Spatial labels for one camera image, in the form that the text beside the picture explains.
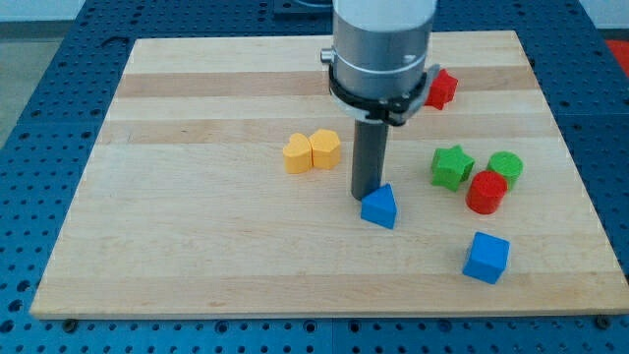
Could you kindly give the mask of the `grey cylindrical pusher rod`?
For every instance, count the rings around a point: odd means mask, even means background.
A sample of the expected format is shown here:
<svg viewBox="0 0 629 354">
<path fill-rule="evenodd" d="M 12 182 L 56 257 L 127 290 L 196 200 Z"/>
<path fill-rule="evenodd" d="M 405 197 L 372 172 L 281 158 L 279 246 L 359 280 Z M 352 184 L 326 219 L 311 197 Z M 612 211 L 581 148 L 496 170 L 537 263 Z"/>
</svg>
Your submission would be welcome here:
<svg viewBox="0 0 629 354">
<path fill-rule="evenodd" d="M 351 194 L 360 201 L 380 187 L 388 126 L 355 122 Z"/>
</svg>

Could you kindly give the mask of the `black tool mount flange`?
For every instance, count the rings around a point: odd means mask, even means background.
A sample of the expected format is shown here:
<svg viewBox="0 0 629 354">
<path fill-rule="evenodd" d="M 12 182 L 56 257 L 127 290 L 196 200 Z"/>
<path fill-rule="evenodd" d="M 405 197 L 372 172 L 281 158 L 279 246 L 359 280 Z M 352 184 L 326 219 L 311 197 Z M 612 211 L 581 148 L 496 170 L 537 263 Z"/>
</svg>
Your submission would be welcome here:
<svg viewBox="0 0 629 354">
<path fill-rule="evenodd" d="M 440 66 L 434 64 L 423 72 L 420 81 L 410 91 L 393 98 L 370 99 L 343 88 L 334 76 L 333 66 L 329 65 L 329 92 L 340 108 L 359 122 L 400 127 L 424 107 L 439 72 Z"/>
</svg>

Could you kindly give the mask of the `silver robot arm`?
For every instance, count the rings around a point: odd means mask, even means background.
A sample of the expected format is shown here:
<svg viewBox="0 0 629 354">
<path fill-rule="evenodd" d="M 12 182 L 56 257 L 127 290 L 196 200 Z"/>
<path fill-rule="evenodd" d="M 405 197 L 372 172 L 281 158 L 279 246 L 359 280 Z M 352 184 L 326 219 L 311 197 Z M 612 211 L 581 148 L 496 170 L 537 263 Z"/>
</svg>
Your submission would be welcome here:
<svg viewBox="0 0 629 354">
<path fill-rule="evenodd" d="M 435 0 L 336 0 L 332 46 L 320 51 L 329 91 L 355 120 L 351 195 L 380 187 L 388 129 L 422 109 L 440 67 L 426 66 Z"/>
</svg>

